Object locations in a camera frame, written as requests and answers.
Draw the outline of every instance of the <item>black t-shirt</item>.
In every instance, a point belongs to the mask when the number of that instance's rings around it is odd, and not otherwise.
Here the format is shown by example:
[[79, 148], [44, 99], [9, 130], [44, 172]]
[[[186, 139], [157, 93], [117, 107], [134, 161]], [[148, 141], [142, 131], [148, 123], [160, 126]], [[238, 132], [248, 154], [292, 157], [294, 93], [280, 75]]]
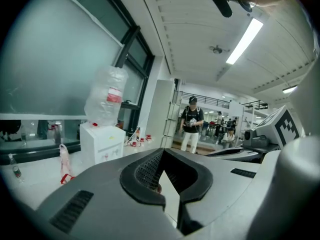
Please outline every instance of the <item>black t-shirt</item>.
[[[199, 122], [204, 119], [204, 112], [200, 108], [199, 115], [198, 115], [197, 109], [195, 109], [194, 111], [191, 111], [191, 109], [189, 108], [188, 115], [186, 115], [186, 109], [184, 109], [181, 118], [184, 119], [185, 122]], [[198, 133], [200, 131], [200, 125], [192, 126], [192, 127], [184, 126], [183, 129], [186, 133], [194, 134], [194, 133]]]

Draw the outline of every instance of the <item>white pants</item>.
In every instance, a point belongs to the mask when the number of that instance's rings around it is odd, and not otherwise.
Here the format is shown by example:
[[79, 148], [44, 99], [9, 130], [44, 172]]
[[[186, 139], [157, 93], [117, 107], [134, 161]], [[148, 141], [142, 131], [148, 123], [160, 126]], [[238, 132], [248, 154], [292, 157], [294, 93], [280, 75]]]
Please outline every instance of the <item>white pants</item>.
[[185, 132], [184, 139], [181, 144], [181, 150], [186, 151], [187, 144], [188, 144], [190, 137], [191, 137], [191, 150], [190, 150], [190, 152], [194, 154], [196, 152], [196, 148], [197, 148], [197, 144], [198, 144], [199, 132], [196, 132], [196, 133]]

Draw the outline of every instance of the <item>black window frame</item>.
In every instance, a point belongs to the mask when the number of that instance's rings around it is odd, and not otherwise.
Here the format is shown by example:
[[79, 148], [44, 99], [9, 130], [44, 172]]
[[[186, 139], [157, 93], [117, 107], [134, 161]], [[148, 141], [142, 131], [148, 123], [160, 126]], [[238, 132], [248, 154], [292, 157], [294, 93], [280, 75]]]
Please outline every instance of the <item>black window frame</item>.
[[[18, 16], [19, 11], [23, 10], [24, 6], [29, 2], [29, 0], [23, 0], [20, 3], [14, 12], [14, 18], [8, 22], [8, 30], [10, 29], [11, 25], [14, 24], [15, 18]], [[121, 0], [108, 0], [108, 2], [112, 5], [112, 7], [116, 10], [116, 12], [121, 16], [124, 22], [129, 26], [129, 30], [124, 35], [120, 42], [123, 44], [123, 48], [121, 49], [120, 55], [117, 58], [115, 63], [116, 67], [122, 68], [128, 60], [130, 64], [142, 75], [143, 77], [143, 84], [141, 88], [141, 92], [139, 95], [139, 100], [137, 105], [133, 105], [127, 102], [121, 103], [121, 108], [130, 109], [132, 110], [130, 114], [130, 121], [129, 121], [129, 129], [136, 129], [138, 126], [138, 121], [140, 117], [142, 102], [145, 96], [146, 87], [148, 84], [149, 75], [151, 72], [151, 68], [155, 59], [155, 56], [152, 54], [145, 38], [141, 33], [140, 27], [135, 23], [134, 19], [131, 17], [130, 13], [128, 12], [127, 8], [124, 6]], [[142, 48], [147, 54], [147, 58], [144, 62], [144, 65], [141, 66], [135, 58], [129, 54], [129, 49], [133, 43], [133, 41], [137, 39], [137, 41], [141, 44]], [[81, 150], [79, 142], [73, 142], [68, 144], [69, 153], [78, 152]], [[12, 150], [12, 153], [15, 154], [14, 158], [17, 163], [26, 163], [26, 162], [33, 162], [42, 159], [48, 159], [53, 157], [58, 157], [59, 147], [57, 146], [47, 146], [43, 148], [37, 148], [36, 151], [33, 150], [24, 150], [20, 152], [19, 150]], [[8, 165], [9, 164], [9, 157], [5, 154], [0, 153], [0, 165]]]

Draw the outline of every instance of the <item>bottle label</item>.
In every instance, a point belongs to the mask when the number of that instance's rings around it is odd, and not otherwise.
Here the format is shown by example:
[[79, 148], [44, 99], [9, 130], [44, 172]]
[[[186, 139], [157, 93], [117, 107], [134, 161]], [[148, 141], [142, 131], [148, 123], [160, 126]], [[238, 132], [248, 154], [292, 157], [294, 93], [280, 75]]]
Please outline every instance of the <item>bottle label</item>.
[[17, 178], [19, 178], [19, 177], [21, 176], [21, 172], [20, 172], [20, 169], [19, 169], [18, 166], [14, 166], [14, 167], [12, 168], [12, 170], [13, 170], [13, 172], [14, 172], [14, 175], [15, 175]]
[[121, 103], [122, 102], [122, 91], [116, 88], [109, 88], [107, 102]]

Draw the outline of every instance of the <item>seated person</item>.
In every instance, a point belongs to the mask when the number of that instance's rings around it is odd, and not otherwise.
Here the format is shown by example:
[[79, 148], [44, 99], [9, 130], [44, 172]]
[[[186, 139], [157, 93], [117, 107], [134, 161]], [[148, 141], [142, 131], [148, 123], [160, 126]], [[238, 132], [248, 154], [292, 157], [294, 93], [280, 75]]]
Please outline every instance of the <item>seated person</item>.
[[221, 141], [223, 145], [223, 149], [228, 149], [230, 144], [235, 141], [235, 130], [233, 128], [229, 128], [227, 132], [224, 134], [223, 139]]

